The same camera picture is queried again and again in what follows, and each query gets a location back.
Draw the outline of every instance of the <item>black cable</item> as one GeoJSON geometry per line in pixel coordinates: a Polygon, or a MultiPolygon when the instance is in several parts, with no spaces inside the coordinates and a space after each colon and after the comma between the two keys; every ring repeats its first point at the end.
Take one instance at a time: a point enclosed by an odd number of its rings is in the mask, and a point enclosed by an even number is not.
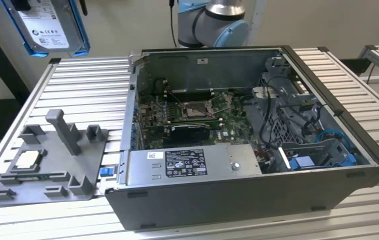
{"type": "Polygon", "coordinates": [[[173,6],[169,7],[169,29],[171,29],[171,38],[173,39],[175,48],[177,48],[175,40],[175,31],[173,31],[173,6]]]}
{"type": "Polygon", "coordinates": [[[367,77],[367,81],[366,81],[366,84],[370,85],[370,80],[371,80],[371,76],[372,76],[372,72],[374,72],[374,68],[375,68],[376,65],[374,65],[371,67],[371,70],[370,70],[370,73],[368,73],[368,77],[367,77]]]}
{"type": "Polygon", "coordinates": [[[272,148],[274,150],[278,150],[278,148],[271,145],[263,138],[263,133],[264,133],[264,129],[266,129],[266,125],[267,125],[267,121],[268,121],[268,118],[270,118],[270,112],[271,112],[271,94],[270,94],[270,91],[268,91],[268,86],[270,86],[270,82],[272,79],[276,79],[276,78],[286,78],[288,79],[287,77],[284,76],[274,76],[272,78],[268,79],[268,81],[266,82],[264,84],[264,87],[266,87],[266,90],[267,90],[267,110],[266,110],[266,114],[264,114],[264,118],[263,118],[263,123],[262,123],[262,126],[260,126],[260,130],[259,130],[259,139],[260,141],[263,142],[263,144],[266,145],[267,148],[272,148]]]}
{"type": "Polygon", "coordinates": [[[303,137],[306,137],[306,131],[307,131],[307,129],[308,129],[308,125],[310,125],[310,124],[312,124],[314,128],[316,128],[316,123],[319,122],[320,117],[322,117],[322,108],[323,108],[326,105],[327,105],[327,103],[326,103],[326,104],[322,104],[322,105],[316,108],[316,117],[315,117],[315,119],[314,119],[314,120],[311,119],[310,121],[307,121],[307,122],[304,123],[304,125],[303,125],[303,127],[302,127],[302,129],[300,129],[300,133],[302,133],[302,136],[303,136],[303,137]]]}

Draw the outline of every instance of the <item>warning label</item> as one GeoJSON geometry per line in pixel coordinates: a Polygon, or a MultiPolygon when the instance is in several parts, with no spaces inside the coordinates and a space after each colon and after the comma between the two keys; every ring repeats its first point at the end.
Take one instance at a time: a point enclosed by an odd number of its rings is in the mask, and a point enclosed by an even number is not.
{"type": "Polygon", "coordinates": [[[165,152],[165,175],[169,178],[208,174],[203,149],[165,152]]]}

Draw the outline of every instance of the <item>cable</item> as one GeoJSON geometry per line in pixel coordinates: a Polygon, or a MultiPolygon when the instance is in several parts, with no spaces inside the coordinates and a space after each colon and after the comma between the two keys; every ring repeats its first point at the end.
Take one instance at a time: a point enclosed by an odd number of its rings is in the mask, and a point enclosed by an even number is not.
{"type": "Polygon", "coordinates": [[[312,124],[314,128],[316,127],[316,123],[319,122],[320,120],[320,117],[322,117],[322,108],[327,105],[327,103],[322,104],[318,108],[316,108],[316,117],[315,119],[307,121],[300,129],[300,133],[302,133],[302,136],[306,137],[306,131],[308,129],[308,125],[312,124]]]}
{"type": "Polygon", "coordinates": [[[173,45],[175,48],[177,48],[175,40],[175,31],[173,31],[173,6],[169,7],[169,30],[171,30],[171,38],[173,39],[173,45]]]}
{"type": "Polygon", "coordinates": [[[314,142],[319,142],[320,140],[320,137],[323,136],[323,134],[327,134],[327,133],[334,133],[334,134],[338,134],[342,136],[343,140],[346,141],[346,145],[347,145],[347,149],[350,149],[351,147],[351,144],[350,144],[350,139],[347,138],[347,136],[338,130],[335,129],[328,129],[328,130],[324,130],[319,135],[316,135],[315,139],[314,139],[314,142]]]}
{"type": "Polygon", "coordinates": [[[372,76],[372,72],[374,72],[374,68],[376,67],[376,65],[374,65],[371,67],[371,70],[370,70],[370,73],[368,73],[368,77],[367,77],[367,81],[366,81],[366,84],[370,85],[370,80],[371,80],[371,76],[372,76]]]}
{"type": "Polygon", "coordinates": [[[276,78],[286,78],[286,79],[288,79],[284,76],[274,76],[272,78],[268,79],[268,81],[264,84],[264,87],[266,87],[266,90],[267,90],[267,111],[266,111],[266,114],[264,114],[263,123],[262,123],[260,130],[259,130],[259,139],[260,139],[260,141],[263,142],[263,144],[266,145],[267,148],[272,148],[274,150],[278,150],[278,148],[274,145],[271,145],[264,140],[263,133],[264,133],[267,121],[268,121],[268,118],[270,118],[270,112],[271,112],[271,94],[270,94],[270,91],[268,91],[268,86],[270,86],[271,80],[276,79],[276,78]]]}

